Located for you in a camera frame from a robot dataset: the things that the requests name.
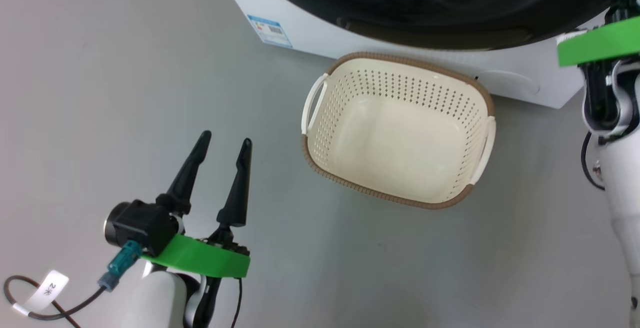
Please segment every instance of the black cable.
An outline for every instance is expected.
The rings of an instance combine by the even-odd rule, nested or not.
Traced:
[[[234,328],[236,326],[238,315],[240,314],[240,305],[242,304],[242,278],[238,278],[238,282],[240,284],[240,293],[238,294],[238,307],[235,309],[235,315],[233,317],[233,323],[231,323],[231,328]]]
[[[587,177],[589,182],[594,187],[604,191],[604,186],[603,185],[599,185],[598,183],[596,183],[594,181],[594,178],[592,177],[592,174],[589,172],[589,168],[587,168],[587,148],[589,147],[589,141],[592,138],[591,136],[592,136],[592,133],[591,132],[587,132],[587,135],[584,138],[584,142],[582,143],[582,152],[580,154],[580,159],[582,160],[582,171],[584,172],[584,175]]]
[[[32,280],[31,278],[25,277],[25,276],[11,276],[9,278],[6,279],[6,281],[4,281],[4,287],[2,288],[4,291],[4,296],[6,298],[7,301],[9,301],[10,305],[14,305],[15,303],[17,303],[17,301],[14,299],[14,297],[12,296],[11,292],[9,291],[9,284],[12,281],[24,281],[26,283],[29,283],[30,285],[34,286],[34,287],[39,287],[40,285]],[[75,314],[76,312],[78,312],[79,310],[82,310],[84,307],[87,307],[91,302],[95,301],[96,298],[98,298],[100,296],[100,294],[102,294],[105,291],[105,287],[100,287],[100,289],[98,289],[98,291],[96,293],[93,294],[93,296],[87,298],[86,301],[80,303],[79,305],[77,305],[76,307],[71,308],[68,311],[65,311],[64,309],[62,309],[62,307],[60,305],[58,305],[58,303],[56,301],[52,302],[52,305],[55,307],[55,309],[58,310],[58,312],[60,312],[57,315],[41,315],[41,314],[35,314],[34,312],[30,312],[29,313],[29,317],[33,318],[33,319],[37,319],[39,321],[56,321],[58,319],[66,319],[67,321],[69,321],[69,323],[71,323],[72,326],[74,326],[74,328],[80,328],[80,326],[78,325],[78,323],[76,321],[74,321],[70,316],[72,314]]]

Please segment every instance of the brown basket rim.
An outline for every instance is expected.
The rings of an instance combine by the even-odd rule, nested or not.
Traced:
[[[353,59],[360,59],[360,58],[375,59],[375,60],[386,60],[388,62],[407,64],[409,66],[415,66],[415,67],[418,67],[418,68],[429,69],[430,71],[438,72],[438,73],[441,73],[443,75],[447,75],[447,76],[456,78],[458,80],[461,80],[461,81],[473,86],[475,89],[478,90],[478,92],[480,92],[480,94],[484,98],[484,101],[486,102],[487,115],[488,116],[494,116],[495,115],[494,101],[492,100],[491,95],[489,94],[487,89],[484,86],[482,86],[477,80],[475,80],[475,79],[473,79],[473,78],[471,78],[469,76],[463,75],[461,73],[457,73],[455,71],[450,71],[449,69],[442,68],[442,67],[439,67],[439,66],[436,66],[434,64],[427,63],[427,62],[422,62],[420,60],[409,59],[409,58],[405,58],[405,57],[397,57],[397,56],[393,56],[393,55],[386,55],[386,54],[382,54],[382,53],[354,52],[354,53],[350,53],[350,54],[345,55],[345,56],[339,58],[338,60],[336,60],[336,62],[334,62],[334,64],[332,64],[331,67],[329,67],[329,69],[327,70],[326,73],[327,73],[327,75],[331,75],[336,69],[338,69],[338,67],[340,65],[344,64],[345,62],[347,62],[349,60],[353,60]],[[374,196],[374,197],[381,198],[381,199],[384,199],[384,200],[387,200],[387,201],[391,201],[391,202],[401,203],[403,205],[408,205],[408,206],[412,206],[412,207],[424,208],[424,209],[428,209],[428,210],[441,210],[441,209],[444,209],[444,208],[452,207],[454,205],[457,205],[457,203],[462,201],[464,198],[466,198],[471,193],[471,190],[474,187],[473,184],[468,184],[468,185],[466,185],[466,187],[464,187],[464,189],[462,189],[462,191],[457,196],[455,196],[454,198],[452,198],[452,199],[450,199],[448,201],[441,202],[441,203],[426,203],[426,202],[421,202],[421,201],[414,201],[414,200],[411,200],[411,199],[406,199],[406,198],[402,198],[402,197],[398,197],[398,196],[393,196],[393,195],[390,195],[390,194],[382,193],[380,191],[375,191],[373,189],[368,189],[367,187],[363,187],[363,186],[358,185],[358,184],[356,184],[354,182],[350,182],[348,180],[340,178],[340,177],[338,177],[338,176],[336,176],[336,175],[334,175],[332,173],[329,173],[329,172],[325,171],[324,169],[320,168],[320,166],[318,166],[318,164],[316,164],[316,162],[313,160],[313,158],[311,158],[311,153],[309,152],[308,137],[305,134],[302,135],[302,154],[304,155],[304,159],[306,160],[306,162],[309,164],[309,166],[311,166],[311,168],[313,168],[314,171],[316,171],[316,173],[319,173],[320,175],[324,176],[325,178],[328,178],[329,180],[332,180],[334,182],[338,182],[341,185],[349,187],[350,189],[354,189],[355,191],[362,192],[362,193],[368,194],[370,196]]]

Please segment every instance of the green mount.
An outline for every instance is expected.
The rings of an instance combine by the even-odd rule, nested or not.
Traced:
[[[640,52],[640,17],[611,23],[558,44],[560,67]]]
[[[251,259],[240,253],[176,235],[158,257],[142,256],[153,264],[213,278],[247,277]]]

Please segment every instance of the plastic basket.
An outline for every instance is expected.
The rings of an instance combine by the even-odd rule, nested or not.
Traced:
[[[352,53],[311,88],[302,152],[316,172],[357,191],[446,208],[464,199],[485,170],[496,138],[493,115],[491,96],[473,78],[402,57]]]

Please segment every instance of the gray floor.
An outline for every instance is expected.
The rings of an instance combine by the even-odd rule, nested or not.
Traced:
[[[0,16],[0,278],[57,269],[71,278],[60,303],[84,299],[117,252],[106,214],[166,189],[209,129],[194,237],[215,228],[254,141],[238,327],[626,326],[622,251],[579,164],[579,97],[561,110],[496,98],[485,175],[457,207],[426,212],[309,169],[302,104],[331,60],[262,44],[233,0],[0,0]],[[116,327],[141,271],[78,322]],[[236,295],[224,282],[212,326],[229,326]],[[3,326],[67,326],[0,306]]]

